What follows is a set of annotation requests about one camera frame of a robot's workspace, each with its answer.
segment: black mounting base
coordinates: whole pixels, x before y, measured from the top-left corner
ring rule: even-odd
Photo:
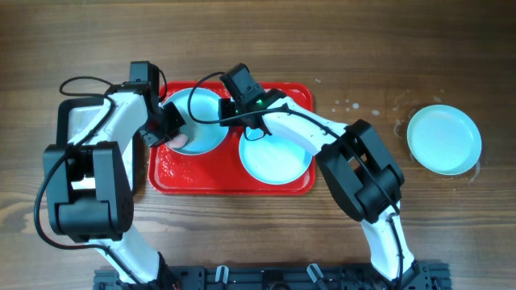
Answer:
[[[170,267],[181,281],[181,290],[319,290],[304,267],[230,268],[227,284],[215,283],[216,269],[204,267]],[[387,284],[370,263],[348,264],[340,267],[321,267],[329,290],[388,290]],[[405,290],[451,290],[450,270],[445,263],[418,262],[414,276],[404,282]],[[116,271],[96,271],[94,290],[127,290]]]

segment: wooden table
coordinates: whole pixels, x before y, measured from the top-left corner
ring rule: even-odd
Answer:
[[[2,2],[0,289],[90,289],[94,270],[107,265],[94,251],[44,244],[32,206],[65,99],[59,84],[77,75],[120,83],[132,60],[150,60],[171,81],[244,62],[258,81],[307,85],[323,117],[368,120],[405,173],[402,220],[416,257],[450,263],[455,289],[516,288],[513,2]],[[435,103],[478,125],[477,172],[440,176],[411,160],[410,115]],[[170,197],[147,184],[134,223],[172,265],[369,259],[359,223],[320,174],[301,197]]]

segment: light blue plate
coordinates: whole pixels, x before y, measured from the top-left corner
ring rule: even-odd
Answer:
[[[185,120],[181,133],[188,136],[188,143],[179,149],[172,149],[184,155],[199,155],[216,148],[226,138],[228,127],[219,124],[201,124],[188,115],[187,102],[192,89],[182,89],[170,96],[164,105],[173,102]],[[192,114],[200,120],[218,120],[218,94],[208,89],[195,89],[192,96]]]
[[[247,134],[253,140],[261,137],[263,132],[247,129]],[[243,166],[251,176],[273,185],[296,180],[305,173],[312,161],[312,155],[303,148],[275,135],[266,135],[256,141],[247,141],[242,135],[239,154]]]
[[[421,109],[410,120],[406,138],[412,155],[433,172],[466,172],[482,151],[481,133],[462,111],[445,105]]]

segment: white plate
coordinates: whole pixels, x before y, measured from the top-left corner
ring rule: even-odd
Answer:
[[[167,101],[173,102],[181,116],[185,120],[185,125],[181,127],[181,133],[188,136],[188,142],[182,148],[172,149],[177,153],[184,155],[199,155],[207,153],[216,148],[226,138],[228,127],[222,127],[219,124],[201,124],[192,120],[188,115],[188,96],[192,89],[182,89]],[[195,89],[192,96],[192,114],[200,120],[218,120],[218,94],[208,89]]]
[[[250,140],[263,135],[262,130],[247,129]],[[287,184],[299,178],[310,166],[312,155],[295,143],[275,135],[247,141],[242,135],[239,154],[245,169],[266,184]]]
[[[475,123],[451,106],[421,109],[410,120],[406,137],[418,162],[444,175],[466,172],[481,155],[481,134]]]

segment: red tray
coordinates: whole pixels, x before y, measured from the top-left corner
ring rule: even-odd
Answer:
[[[194,81],[168,83],[167,97],[191,88]],[[281,89],[297,104],[314,110],[312,93],[297,83],[261,83],[264,89]],[[221,82],[205,82],[220,97],[230,97]],[[201,155],[181,155],[168,147],[151,149],[148,180],[152,187],[164,194],[231,194],[231,195],[300,195],[308,192],[315,182],[315,162],[296,180],[283,185],[270,185],[254,179],[243,167],[239,157],[239,141],[243,130],[230,128],[226,138],[214,150]]]

